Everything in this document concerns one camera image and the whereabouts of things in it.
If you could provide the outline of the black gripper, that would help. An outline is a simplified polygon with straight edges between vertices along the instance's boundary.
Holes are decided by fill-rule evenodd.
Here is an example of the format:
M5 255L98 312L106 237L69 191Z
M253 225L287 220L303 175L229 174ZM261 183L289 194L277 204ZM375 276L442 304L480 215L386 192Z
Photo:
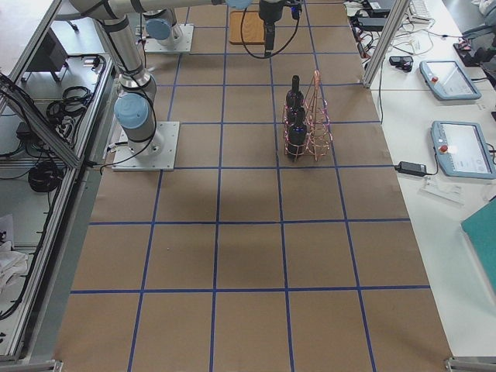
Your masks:
M259 0L259 17L264 21L264 53L274 51L274 23L282 18L285 0Z

